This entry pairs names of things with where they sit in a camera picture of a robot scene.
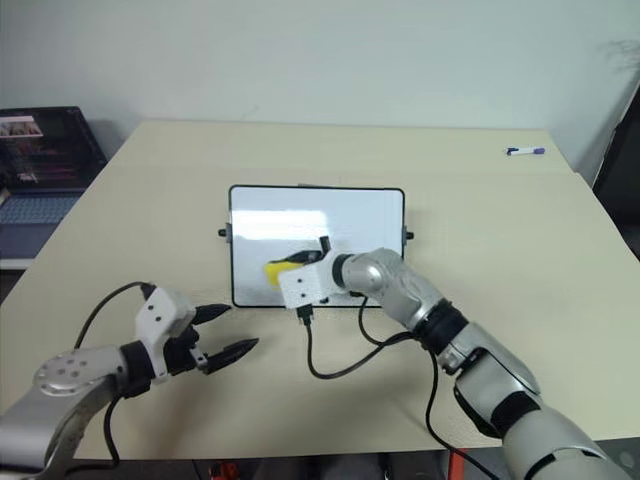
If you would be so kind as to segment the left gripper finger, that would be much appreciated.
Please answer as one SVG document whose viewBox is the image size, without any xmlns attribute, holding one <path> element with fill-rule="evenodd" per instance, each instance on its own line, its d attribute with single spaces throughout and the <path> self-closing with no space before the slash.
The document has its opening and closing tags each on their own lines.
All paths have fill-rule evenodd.
<svg viewBox="0 0 640 480">
<path fill-rule="evenodd" d="M 208 304 L 196 307 L 196 313 L 193 317 L 194 325 L 202 325 L 208 323 L 231 309 L 227 304 Z"/>
<path fill-rule="evenodd" d="M 240 340 L 224 347 L 220 352 L 208 356 L 203 370 L 204 374 L 210 375 L 236 363 L 249 353 L 258 342 L 258 338 Z"/>
</svg>

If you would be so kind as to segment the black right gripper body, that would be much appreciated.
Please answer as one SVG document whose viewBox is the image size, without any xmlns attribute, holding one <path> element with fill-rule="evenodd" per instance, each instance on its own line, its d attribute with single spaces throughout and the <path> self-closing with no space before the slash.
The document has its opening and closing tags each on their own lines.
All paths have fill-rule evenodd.
<svg viewBox="0 0 640 480">
<path fill-rule="evenodd" d="M 330 237 L 324 235 L 319 238 L 319 248 L 315 250 L 304 250 L 301 252 L 301 264 L 309 265 L 323 260 L 332 250 Z"/>
</svg>

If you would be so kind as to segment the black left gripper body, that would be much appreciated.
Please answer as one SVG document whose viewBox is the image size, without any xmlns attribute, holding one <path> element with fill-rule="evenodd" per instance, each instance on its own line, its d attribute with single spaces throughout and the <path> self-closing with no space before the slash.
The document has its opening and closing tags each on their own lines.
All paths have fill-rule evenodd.
<svg viewBox="0 0 640 480">
<path fill-rule="evenodd" d="M 189 325 L 177 337 L 170 337 L 166 341 L 163 356 L 171 376 L 206 366 L 208 358 L 197 345 L 199 339 L 199 333 Z"/>
</svg>

